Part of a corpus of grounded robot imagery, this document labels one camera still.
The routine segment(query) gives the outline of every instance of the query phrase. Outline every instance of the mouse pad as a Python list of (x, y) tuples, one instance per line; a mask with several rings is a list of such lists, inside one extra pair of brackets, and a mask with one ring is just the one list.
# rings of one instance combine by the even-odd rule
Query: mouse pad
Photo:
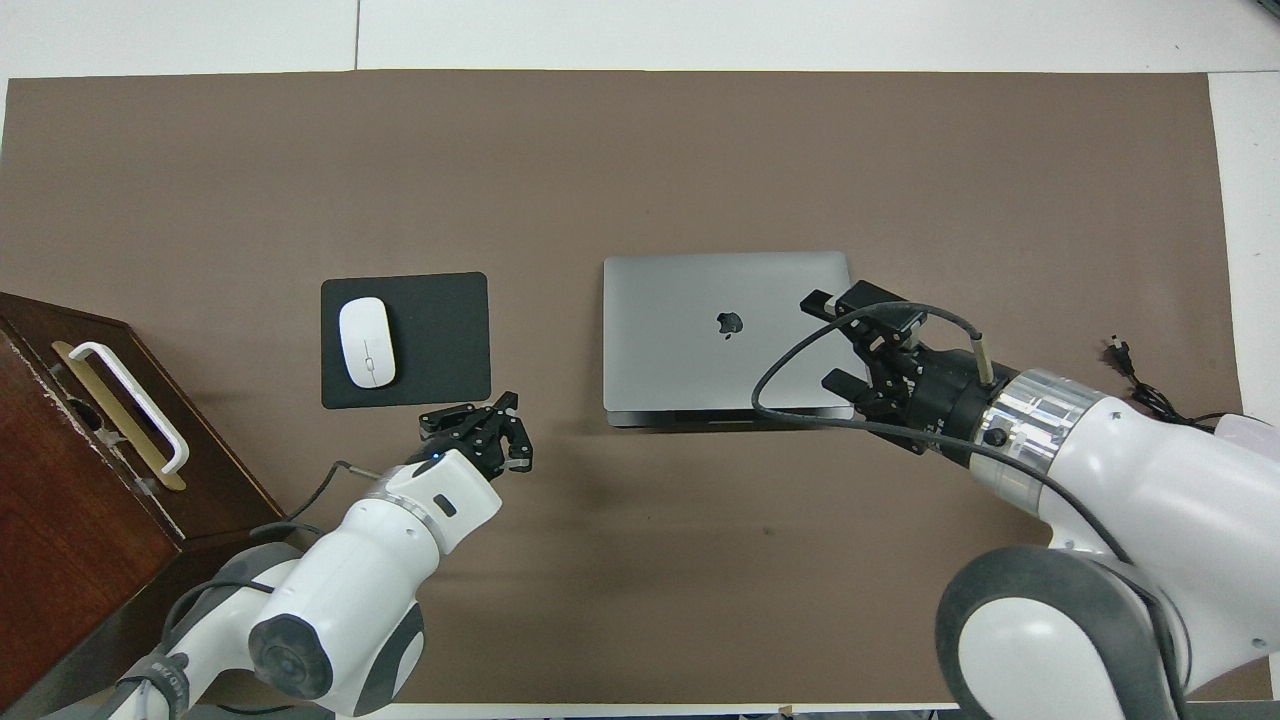
[[(357, 297), (387, 306), (396, 377), (378, 388), (351, 380), (338, 311)], [(325, 407), (466, 402), (489, 397), (489, 281), (484, 273), (342, 278), (320, 286), (320, 400)]]

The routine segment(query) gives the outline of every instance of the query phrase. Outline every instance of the drawer handle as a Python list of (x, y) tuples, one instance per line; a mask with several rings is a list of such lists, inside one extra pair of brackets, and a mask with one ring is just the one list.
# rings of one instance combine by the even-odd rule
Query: drawer handle
[(133, 400), (138, 402), (138, 406), (142, 407), (142, 411), (147, 414), (147, 418), (151, 418), (151, 421), (155, 424), (155, 427), (160, 429), (160, 434), (163, 434), (164, 438), (169, 441), (169, 445), (173, 447), (173, 457), (170, 457), (169, 461), (165, 462), (164, 468), (161, 468), (160, 471), (170, 474), (177, 473), (178, 468), (182, 468), (187, 462), (187, 457), (191, 456), (191, 450), (187, 447), (187, 441), (183, 439), (180, 434), (178, 434), (178, 429), (174, 428), (173, 423), (169, 421), (169, 418), (165, 418), (164, 413), (161, 413), (160, 409), (156, 407), (156, 404), (151, 400), (151, 396), (147, 395), (145, 389), (142, 389), (142, 386), (138, 384), (138, 380), (133, 378), (133, 373), (129, 373), (129, 369), (125, 368), (123, 363), (120, 363), (120, 359), (115, 356), (115, 352), (113, 352), (110, 347), (102, 345), (101, 342), (82, 342), (67, 355), (72, 360), (83, 360), (95, 352), (99, 355), (99, 357), (102, 359), (102, 363), (106, 364), (106, 368), (111, 370), (111, 374), (115, 375), (115, 379), (120, 380), (120, 384), (124, 386), (124, 389), (129, 391), (129, 395), (133, 396)]

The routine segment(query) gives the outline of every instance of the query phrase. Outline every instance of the computer mouse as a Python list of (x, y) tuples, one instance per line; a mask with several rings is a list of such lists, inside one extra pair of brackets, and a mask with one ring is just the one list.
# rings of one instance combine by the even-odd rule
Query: computer mouse
[(376, 297), (357, 297), (338, 311), (338, 338), (347, 374), (356, 386), (372, 389), (396, 379), (396, 355), (387, 305)]

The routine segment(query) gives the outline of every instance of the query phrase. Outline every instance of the silver laptop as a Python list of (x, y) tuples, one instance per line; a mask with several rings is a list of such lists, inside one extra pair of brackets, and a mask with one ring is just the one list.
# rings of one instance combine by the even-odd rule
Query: silver laptop
[[(754, 421), (751, 388), (822, 322), (800, 301), (849, 290), (844, 252), (657, 255), (604, 261), (604, 410), (614, 427)], [(822, 388), (867, 378), (849, 341), (823, 337), (778, 373), (768, 407), (852, 416)]]

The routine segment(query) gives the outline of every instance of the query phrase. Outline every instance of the white tile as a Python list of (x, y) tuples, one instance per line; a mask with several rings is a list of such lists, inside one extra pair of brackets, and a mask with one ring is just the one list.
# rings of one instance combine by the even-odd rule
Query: white tile
[(364, 0), (361, 68), (1280, 69), (1253, 0)]
[(1280, 73), (1210, 76), (1244, 411), (1280, 424)]
[(0, 83), (349, 70), (356, 15), (356, 0), (0, 0)]

